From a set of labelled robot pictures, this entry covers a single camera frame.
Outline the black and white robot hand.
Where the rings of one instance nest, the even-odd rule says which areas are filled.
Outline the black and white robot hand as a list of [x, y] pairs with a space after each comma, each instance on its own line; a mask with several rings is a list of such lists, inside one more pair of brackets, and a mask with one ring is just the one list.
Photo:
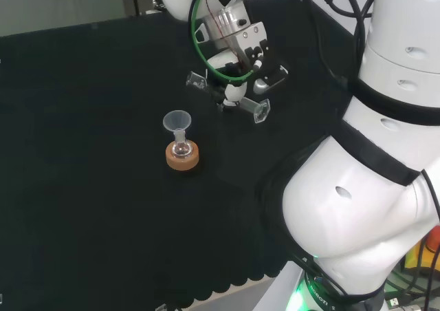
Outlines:
[[247, 106], [247, 91], [261, 96], [287, 79], [287, 66], [270, 47], [263, 23], [254, 23], [218, 42], [221, 50], [208, 63], [222, 76], [208, 72], [207, 77], [220, 106]]

